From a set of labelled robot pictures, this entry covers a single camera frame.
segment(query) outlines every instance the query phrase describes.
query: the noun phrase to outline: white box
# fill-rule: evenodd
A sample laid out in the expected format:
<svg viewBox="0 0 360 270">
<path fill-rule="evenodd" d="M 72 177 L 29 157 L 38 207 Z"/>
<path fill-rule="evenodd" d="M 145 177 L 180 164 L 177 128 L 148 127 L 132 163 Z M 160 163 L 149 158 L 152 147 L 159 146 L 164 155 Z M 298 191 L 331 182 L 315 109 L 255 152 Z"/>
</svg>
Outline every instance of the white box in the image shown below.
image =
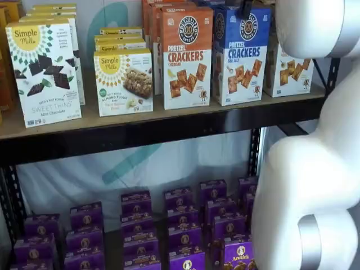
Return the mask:
<svg viewBox="0 0 360 270">
<path fill-rule="evenodd" d="M 268 47 L 264 91 L 271 97 L 310 93 L 314 63 L 287 55 L 277 37 L 272 36 Z"/>
<path fill-rule="evenodd" d="M 25 126 L 81 118 L 68 20 L 6 27 Z"/>
<path fill-rule="evenodd" d="M 149 49 L 95 52 L 94 65 L 100 116 L 152 111 Z"/>
</svg>

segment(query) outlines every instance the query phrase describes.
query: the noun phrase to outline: blue cracker box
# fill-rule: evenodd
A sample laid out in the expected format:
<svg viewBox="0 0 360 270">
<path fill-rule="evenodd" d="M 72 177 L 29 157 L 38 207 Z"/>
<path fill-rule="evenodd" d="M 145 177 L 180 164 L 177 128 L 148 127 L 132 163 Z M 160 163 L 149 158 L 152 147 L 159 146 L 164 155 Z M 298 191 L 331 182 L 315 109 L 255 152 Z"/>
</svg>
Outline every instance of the blue cracker box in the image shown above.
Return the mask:
<svg viewBox="0 0 360 270">
<path fill-rule="evenodd" d="M 253 6 L 248 20 L 237 9 L 215 9 L 213 95 L 222 106 L 261 100 L 263 90 L 271 9 Z"/>
</svg>

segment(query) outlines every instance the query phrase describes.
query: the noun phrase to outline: chocolate piece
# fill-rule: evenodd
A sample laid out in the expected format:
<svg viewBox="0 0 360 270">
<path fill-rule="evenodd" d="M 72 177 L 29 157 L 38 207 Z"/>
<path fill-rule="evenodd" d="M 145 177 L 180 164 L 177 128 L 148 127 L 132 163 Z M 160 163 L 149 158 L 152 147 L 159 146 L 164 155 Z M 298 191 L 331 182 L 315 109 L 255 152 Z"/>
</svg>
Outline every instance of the chocolate piece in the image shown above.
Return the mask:
<svg viewBox="0 0 360 270">
<path fill-rule="evenodd" d="M 28 97 L 38 94 L 38 93 L 41 93 L 41 91 L 43 91 L 43 89 L 44 89 L 44 85 L 42 83 L 33 85 L 28 93 Z"/>
<path fill-rule="evenodd" d="M 47 69 L 49 66 L 52 66 L 52 60 L 50 57 L 38 55 L 38 60 L 41 69 Z"/>
<path fill-rule="evenodd" d="M 44 72 L 44 75 L 55 75 L 60 73 L 63 69 L 63 66 L 48 66 Z"/>
<path fill-rule="evenodd" d="M 70 89 L 68 76 L 63 73 L 54 74 L 55 85 L 60 88 Z"/>
</svg>

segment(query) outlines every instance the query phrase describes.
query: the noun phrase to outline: brand logo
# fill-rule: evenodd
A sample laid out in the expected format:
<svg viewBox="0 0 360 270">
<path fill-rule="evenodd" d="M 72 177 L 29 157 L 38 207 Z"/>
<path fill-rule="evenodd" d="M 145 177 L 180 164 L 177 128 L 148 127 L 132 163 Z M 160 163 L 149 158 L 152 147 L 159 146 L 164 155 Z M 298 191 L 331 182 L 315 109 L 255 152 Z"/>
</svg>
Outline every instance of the brand logo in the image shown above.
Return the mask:
<svg viewBox="0 0 360 270">
<path fill-rule="evenodd" d="M 194 17 L 185 16 L 179 24 L 179 37 L 185 44 L 193 43 L 199 34 L 199 25 Z"/>
<path fill-rule="evenodd" d="M 224 24 L 224 16 L 221 13 L 217 13 L 215 18 L 215 33 L 218 39 L 223 37 Z"/>
<path fill-rule="evenodd" d="M 240 23 L 240 35 L 246 40 L 250 41 L 256 36 L 258 32 L 258 19 L 254 14 L 250 14 L 248 20 L 242 20 Z"/>
</svg>

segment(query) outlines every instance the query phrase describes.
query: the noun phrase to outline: purple box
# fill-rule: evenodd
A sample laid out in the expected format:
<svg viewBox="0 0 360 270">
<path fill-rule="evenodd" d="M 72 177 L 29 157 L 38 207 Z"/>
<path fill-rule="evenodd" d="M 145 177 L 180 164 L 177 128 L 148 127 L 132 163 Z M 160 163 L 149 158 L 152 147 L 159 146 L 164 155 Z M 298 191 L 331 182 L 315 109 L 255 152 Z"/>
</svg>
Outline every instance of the purple box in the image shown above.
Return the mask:
<svg viewBox="0 0 360 270">
<path fill-rule="evenodd" d="M 121 195 L 123 214 L 151 212 L 151 197 L 148 190 Z"/>
<path fill-rule="evenodd" d="M 143 255 L 124 256 L 124 270 L 161 270 L 160 256 L 157 252 Z"/>
<path fill-rule="evenodd" d="M 207 201 L 226 197 L 227 186 L 224 180 L 200 182 L 200 205 Z"/>
<path fill-rule="evenodd" d="M 233 235 L 223 242 L 221 258 L 224 269 L 255 270 L 253 245 L 249 235 Z"/>
<path fill-rule="evenodd" d="M 68 250 L 91 248 L 103 245 L 102 228 L 99 226 L 88 226 L 70 231 L 66 235 Z"/>
<path fill-rule="evenodd" d="M 170 247 L 201 245 L 201 227 L 198 223 L 182 223 L 168 227 Z"/>
<path fill-rule="evenodd" d="M 102 246 L 78 249 L 66 253 L 65 270 L 105 269 L 105 257 Z"/>
<path fill-rule="evenodd" d="M 150 229 L 142 232 L 125 233 L 124 238 L 124 255 L 142 255 L 145 253 L 158 251 L 158 238 L 156 230 Z"/>
<path fill-rule="evenodd" d="M 211 225 L 213 219 L 218 215 L 225 213 L 233 213 L 237 211 L 237 206 L 234 200 L 230 197 L 218 198 L 216 200 L 208 201 L 205 208 L 205 223 Z"/>
<path fill-rule="evenodd" d="M 190 187 L 169 190 L 164 193 L 166 209 L 176 208 L 181 205 L 193 204 L 192 190 Z"/>
<path fill-rule="evenodd" d="M 70 208 L 70 223 L 73 230 L 90 225 L 104 227 L 101 202 Z"/>
<path fill-rule="evenodd" d="M 200 246 L 183 246 L 169 252 L 169 270 L 205 270 L 205 252 Z"/>
<path fill-rule="evenodd" d="M 154 227 L 152 212 L 124 214 L 120 221 L 123 233 L 140 232 Z"/>
<path fill-rule="evenodd" d="M 199 211 L 194 205 L 182 205 L 168 210 L 168 224 L 198 222 Z"/>
</svg>

